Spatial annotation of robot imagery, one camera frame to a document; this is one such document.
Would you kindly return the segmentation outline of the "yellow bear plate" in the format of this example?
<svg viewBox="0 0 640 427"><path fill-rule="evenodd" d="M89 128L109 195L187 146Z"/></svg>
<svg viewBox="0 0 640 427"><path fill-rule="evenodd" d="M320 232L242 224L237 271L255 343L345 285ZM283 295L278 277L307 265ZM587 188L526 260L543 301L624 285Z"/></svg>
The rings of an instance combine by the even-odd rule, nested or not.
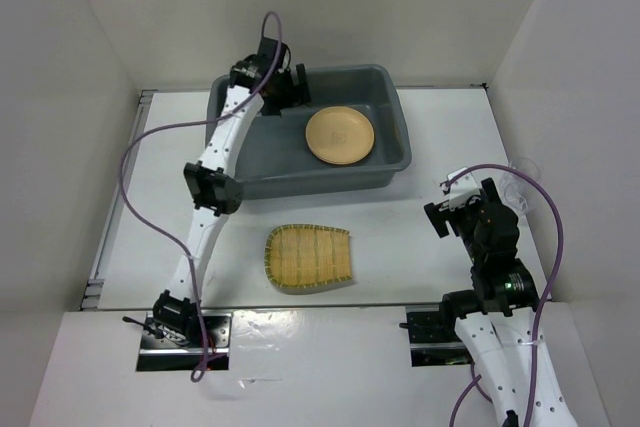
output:
<svg viewBox="0 0 640 427"><path fill-rule="evenodd" d="M369 155L375 143L371 121L346 106L327 107L315 113L305 127L310 151L332 165L355 164Z"/></svg>

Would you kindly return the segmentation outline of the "woven bamboo tray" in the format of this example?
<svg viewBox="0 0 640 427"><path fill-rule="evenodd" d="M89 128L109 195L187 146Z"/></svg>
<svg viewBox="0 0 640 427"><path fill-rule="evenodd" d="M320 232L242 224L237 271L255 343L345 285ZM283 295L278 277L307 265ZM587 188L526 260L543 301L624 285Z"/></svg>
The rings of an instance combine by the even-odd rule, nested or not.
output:
<svg viewBox="0 0 640 427"><path fill-rule="evenodd" d="M265 274L285 291L311 291L353 281L350 232L314 224L286 224L267 237Z"/></svg>

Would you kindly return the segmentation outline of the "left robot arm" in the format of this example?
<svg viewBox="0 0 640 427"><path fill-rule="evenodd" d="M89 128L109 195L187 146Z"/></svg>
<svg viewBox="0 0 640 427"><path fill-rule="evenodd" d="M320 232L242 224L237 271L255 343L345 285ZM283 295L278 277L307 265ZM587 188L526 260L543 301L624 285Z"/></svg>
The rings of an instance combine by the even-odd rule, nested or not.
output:
<svg viewBox="0 0 640 427"><path fill-rule="evenodd" d="M243 187L234 176L251 122L260 112L277 115L283 108L310 101L305 68L298 64L293 77L290 57L288 50L280 55L265 85L260 84L261 75L271 66L266 56L252 55L232 67L213 134L197 161L183 169L194 203L186 240L188 252L153 306L155 323L176 346L202 344L206 336L198 319L199 296L214 245L243 200Z"/></svg>

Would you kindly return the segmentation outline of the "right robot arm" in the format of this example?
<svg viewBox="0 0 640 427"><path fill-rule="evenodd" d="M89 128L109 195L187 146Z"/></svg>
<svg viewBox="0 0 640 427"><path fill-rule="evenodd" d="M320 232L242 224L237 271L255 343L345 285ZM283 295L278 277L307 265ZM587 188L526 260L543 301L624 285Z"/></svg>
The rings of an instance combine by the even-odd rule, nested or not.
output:
<svg viewBox="0 0 640 427"><path fill-rule="evenodd" d="M445 200L425 212L440 237L458 236L471 260L469 290L443 296L438 328L461 340L500 426L574 426L540 327L543 302L518 257L517 214L492 179L466 169L448 175Z"/></svg>

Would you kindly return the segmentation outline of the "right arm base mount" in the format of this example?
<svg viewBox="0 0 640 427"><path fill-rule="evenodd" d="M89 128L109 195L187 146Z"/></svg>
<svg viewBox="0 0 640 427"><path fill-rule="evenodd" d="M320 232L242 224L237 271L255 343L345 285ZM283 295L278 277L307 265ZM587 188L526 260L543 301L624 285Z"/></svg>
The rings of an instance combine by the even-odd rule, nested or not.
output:
<svg viewBox="0 0 640 427"><path fill-rule="evenodd" d="M462 341L445 329L436 304L410 305L399 328L407 334L412 367L469 365Z"/></svg>

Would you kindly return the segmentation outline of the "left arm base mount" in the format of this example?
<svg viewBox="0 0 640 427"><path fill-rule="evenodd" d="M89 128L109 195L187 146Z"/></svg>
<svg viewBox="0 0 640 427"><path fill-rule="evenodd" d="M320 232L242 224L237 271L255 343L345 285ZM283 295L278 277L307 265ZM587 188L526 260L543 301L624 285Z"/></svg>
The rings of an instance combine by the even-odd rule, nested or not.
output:
<svg viewBox="0 0 640 427"><path fill-rule="evenodd" d="M142 330L136 370L138 372L191 371L203 358L200 330L188 339L157 324L150 313L143 320L123 316L122 321ZM232 315L209 314L204 317L208 337L208 371L226 371L229 367Z"/></svg>

